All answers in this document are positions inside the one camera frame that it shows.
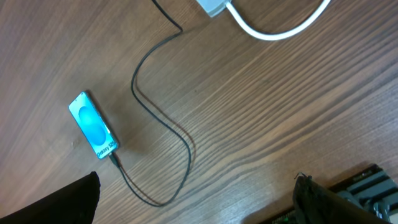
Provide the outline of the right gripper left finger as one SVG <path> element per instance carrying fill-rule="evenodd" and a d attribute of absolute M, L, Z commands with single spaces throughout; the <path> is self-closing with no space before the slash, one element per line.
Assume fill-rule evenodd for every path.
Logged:
<path fill-rule="evenodd" d="M 71 223 L 91 224 L 100 199 L 96 172 L 1 218 L 2 224 Z"/>

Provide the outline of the Galaxy smartphone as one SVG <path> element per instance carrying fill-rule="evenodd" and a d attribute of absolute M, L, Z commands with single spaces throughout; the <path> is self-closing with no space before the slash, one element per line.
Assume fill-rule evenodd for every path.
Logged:
<path fill-rule="evenodd" d="M 119 141 L 89 91 L 82 91 L 68 109 L 98 159 L 104 159 L 119 147 Z"/>

